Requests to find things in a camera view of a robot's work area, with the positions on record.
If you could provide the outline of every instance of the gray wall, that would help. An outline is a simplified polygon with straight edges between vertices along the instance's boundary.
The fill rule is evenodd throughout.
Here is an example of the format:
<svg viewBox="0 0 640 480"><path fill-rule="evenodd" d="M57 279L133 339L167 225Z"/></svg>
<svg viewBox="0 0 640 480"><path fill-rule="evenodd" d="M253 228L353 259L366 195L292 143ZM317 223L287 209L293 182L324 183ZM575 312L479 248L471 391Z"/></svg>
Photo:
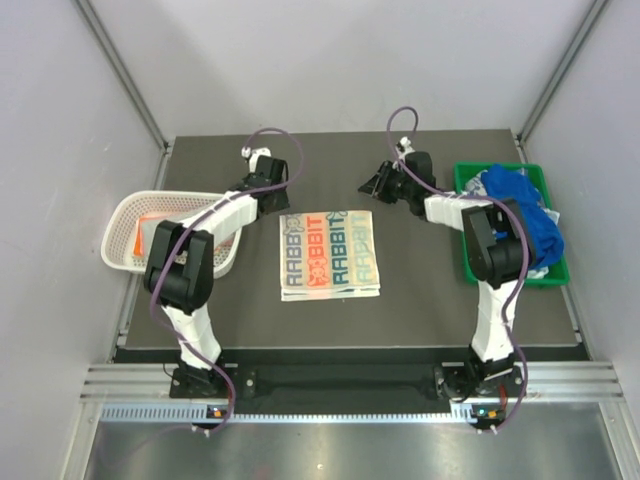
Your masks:
<svg viewBox="0 0 640 480"><path fill-rule="evenodd" d="M0 45L0 477L52 479L123 299L101 237L159 150L69 0L3 2Z"/></svg>
<svg viewBox="0 0 640 480"><path fill-rule="evenodd" d="M640 426L639 20L639 2L611 2L528 145L562 213L584 328Z"/></svg>
<svg viewBox="0 0 640 480"><path fill-rule="evenodd" d="M93 0L163 132L519 129L592 0Z"/></svg>

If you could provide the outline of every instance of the green basket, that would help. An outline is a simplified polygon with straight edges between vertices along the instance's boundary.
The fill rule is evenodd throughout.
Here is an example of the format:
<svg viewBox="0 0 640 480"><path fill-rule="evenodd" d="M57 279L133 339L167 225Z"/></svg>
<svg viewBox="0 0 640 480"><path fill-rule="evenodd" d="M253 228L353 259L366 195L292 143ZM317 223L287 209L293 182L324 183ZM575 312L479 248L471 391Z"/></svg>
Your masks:
<svg viewBox="0 0 640 480"><path fill-rule="evenodd" d="M453 167L453 177L455 180L456 192L460 193L464 190L466 183L475 177L482 170L487 170L493 163L456 163ZM553 209L551 206L551 200L549 199L549 190L547 188L547 182L544 180L544 174L542 168L538 165L528 165L522 163L501 163L504 168L508 170L524 170L527 177L531 180L531 183L538 189L544 200L544 204L547 208ZM467 243L462 236L462 248L464 250L464 271L467 280L471 283L476 283L478 280L471 273L471 267L469 267L469 260L467 259ZM549 267L549 273L544 278L528 278L525 280L525 286L536 287L558 287L569 283L569 268L564 255L559 262Z"/></svg>

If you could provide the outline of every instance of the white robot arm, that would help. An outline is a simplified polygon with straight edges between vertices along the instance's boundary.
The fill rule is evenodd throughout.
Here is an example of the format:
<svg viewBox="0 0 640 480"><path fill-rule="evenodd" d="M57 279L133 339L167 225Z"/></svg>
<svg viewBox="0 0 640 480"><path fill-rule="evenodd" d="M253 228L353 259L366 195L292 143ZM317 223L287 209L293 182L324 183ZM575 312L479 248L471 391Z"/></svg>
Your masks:
<svg viewBox="0 0 640 480"><path fill-rule="evenodd" d="M409 169L435 190L431 157L426 152L415 151L408 138L401 139L396 145L396 157L395 161L384 162L359 191L384 203L405 200L417 217L464 232L469 264L479 279L477 325L470 343L470 358L466 362L470 383L482 385L509 374L515 355L502 310L518 283L523 257L514 225L489 201L460 198L455 192L432 195L419 185L404 170ZM518 218L528 236L517 203L510 199L503 203ZM495 232L501 232L501 238L496 239ZM535 251L528 240L531 265L535 261ZM517 295L506 311L509 329L513 328L516 300Z"/></svg>
<svg viewBox="0 0 640 480"><path fill-rule="evenodd" d="M181 360L187 368L209 371L210 365L192 353L195 350L211 363L220 356L220 344L213 334L207 300L213 288L213 252L215 248L240 228L253 223L262 215L289 206L286 191L252 194L256 188L282 183L288 172L286 162L271 157L269 149L243 150L249 165L249 174L227 191L214 205L179 224L162 222L156 228L144 286L150 292L155 289L160 272L169 254L184 230L207 212L207 218L197 225L197 230L183 245L187 253L184 264L174 263L169 270L159 295L163 311L178 332Z"/></svg>
<svg viewBox="0 0 640 480"><path fill-rule="evenodd" d="M433 195L426 198L424 206L427 221L465 231L464 216L473 212L478 212L482 216L484 209L491 208L491 203L486 200L458 198L455 192L450 192L449 195ZM521 264L521 259L513 260L513 265L517 269L520 266L518 260ZM486 280L478 281L478 320L471 340L471 349L485 367L482 378L484 381L507 374L513 368L513 361L507 362L508 359L513 358L514 351L507 330L504 328L502 309L517 283L517 279L500 281L494 285ZM511 330L513 330L517 295L506 312L507 326Z"/></svg>

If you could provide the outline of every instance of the gray work surface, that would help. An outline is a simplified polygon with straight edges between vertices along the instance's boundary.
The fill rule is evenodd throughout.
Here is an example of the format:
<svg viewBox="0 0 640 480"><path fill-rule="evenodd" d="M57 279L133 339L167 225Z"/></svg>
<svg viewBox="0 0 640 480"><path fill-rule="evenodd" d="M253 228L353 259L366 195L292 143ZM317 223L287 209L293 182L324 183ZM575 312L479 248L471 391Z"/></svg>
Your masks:
<svg viewBox="0 0 640 480"><path fill-rule="evenodd" d="M223 348L467 345L476 325L478 288L463 277L461 233L418 220L404 201L385 205L357 192L389 156L384 133L297 137L306 165L288 188L288 212L371 210L380 296L281 302L278 214L270 215L243 229L233 269L215 282L209 313ZM165 189L224 192L247 173L239 155L245 140L179 137ZM292 173L298 168L297 151L285 137L262 136L253 146L270 147ZM431 154L438 186L448 189L456 162L520 161L507 130L419 132L414 146ZM150 319L149 297L140 289L126 346L177 347ZM575 344L561 291L525 289L515 335L524 345Z"/></svg>

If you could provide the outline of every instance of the blue garment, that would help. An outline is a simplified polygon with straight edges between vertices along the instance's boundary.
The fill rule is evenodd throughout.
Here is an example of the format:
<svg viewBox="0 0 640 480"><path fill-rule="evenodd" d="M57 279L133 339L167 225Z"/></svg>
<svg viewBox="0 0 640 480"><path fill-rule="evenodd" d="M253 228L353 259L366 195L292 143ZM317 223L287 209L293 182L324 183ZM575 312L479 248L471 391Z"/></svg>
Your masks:
<svg viewBox="0 0 640 480"><path fill-rule="evenodd" d="M553 220L540 208L540 192L524 175L495 164L481 176L489 196L518 202L527 230L536 249L536 263L531 268L548 267L560 261L564 252L562 234Z"/></svg>

